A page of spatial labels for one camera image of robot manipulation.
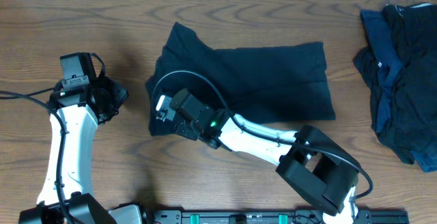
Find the black nike t-shirt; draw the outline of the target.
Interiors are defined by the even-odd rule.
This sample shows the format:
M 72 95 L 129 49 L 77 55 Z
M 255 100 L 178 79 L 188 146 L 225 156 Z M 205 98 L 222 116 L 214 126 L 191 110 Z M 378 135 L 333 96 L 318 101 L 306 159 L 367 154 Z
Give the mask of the black nike t-shirt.
M 155 100 L 187 88 L 200 101 L 251 122 L 335 120 L 323 44 L 213 49 L 175 23 L 145 83 Z

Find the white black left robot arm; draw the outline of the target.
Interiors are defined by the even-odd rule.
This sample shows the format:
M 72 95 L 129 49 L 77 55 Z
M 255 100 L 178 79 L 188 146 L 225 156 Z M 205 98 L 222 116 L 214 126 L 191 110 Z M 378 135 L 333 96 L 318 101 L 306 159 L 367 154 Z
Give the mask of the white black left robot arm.
M 46 179 L 36 207 L 23 210 L 19 223 L 142 223 L 139 204 L 106 210 L 91 182 L 98 126 L 117 115 L 127 97 L 127 90 L 107 76 L 56 86 L 48 102 L 52 142 Z

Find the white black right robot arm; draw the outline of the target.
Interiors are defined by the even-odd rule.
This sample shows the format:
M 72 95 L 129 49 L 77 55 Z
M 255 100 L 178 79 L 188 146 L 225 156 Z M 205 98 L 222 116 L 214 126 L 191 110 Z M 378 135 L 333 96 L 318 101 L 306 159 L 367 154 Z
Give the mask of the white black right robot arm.
M 177 134 L 211 148 L 244 152 L 275 165 L 276 173 L 305 201 L 323 212 L 324 223 L 356 220 L 359 163 L 317 128 L 275 130 L 241 115 L 210 107 L 157 108 L 162 121 L 175 121 Z

